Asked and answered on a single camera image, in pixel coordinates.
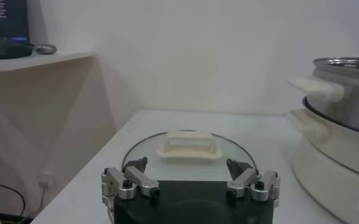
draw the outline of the glass lid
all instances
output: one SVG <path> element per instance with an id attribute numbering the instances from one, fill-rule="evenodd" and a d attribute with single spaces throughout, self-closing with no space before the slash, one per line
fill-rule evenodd
<path id="1" fill-rule="evenodd" d="M 190 132 L 198 133 L 198 131 L 160 133 L 139 144 L 135 142 L 135 147 L 124 158 L 123 164 L 146 156 L 148 164 L 144 174 L 150 179 L 192 181 L 232 180 L 226 164 L 227 159 L 248 163 L 254 167 L 250 155 L 237 143 L 210 133 L 200 133 L 194 138 Z M 181 153 L 176 152 L 179 149 L 185 149 L 186 156 L 192 153 L 195 156 L 203 156 L 202 153 L 211 152 L 211 158 L 187 158 L 186 156 L 178 158 L 178 154 L 175 153 Z"/>

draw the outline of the white countertop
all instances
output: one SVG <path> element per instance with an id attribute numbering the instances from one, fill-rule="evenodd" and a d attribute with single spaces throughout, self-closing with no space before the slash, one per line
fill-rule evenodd
<path id="1" fill-rule="evenodd" d="M 252 154 L 261 173 L 267 169 L 278 171 L 282 184 L 274 224 L 340 223 L 299 186 L 290 165 L 300 135 L 284 117 L 140 111 L 32 224 L 110 224 L 101 200 L 104 168 L 119 168 L 128 149 L 143 138 L 163 131 L 189 129 L 232 139 Z"/>

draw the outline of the wall shelf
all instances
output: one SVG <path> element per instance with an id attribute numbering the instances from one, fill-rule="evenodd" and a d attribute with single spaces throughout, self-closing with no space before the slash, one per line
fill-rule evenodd
<path id="1" fill-rule="evenodd" d="M 17 69 L 35 67 L 40 65 L 48 65 L 61 61 L 70 61 L 78 58 L 90 57 L 93 55 L 92 51 L 80 52 L 56 52 L 53 55 L 37 55 L 33 53 L 30 57 L 0 60 L 0 72 L 13 71 Z"/>

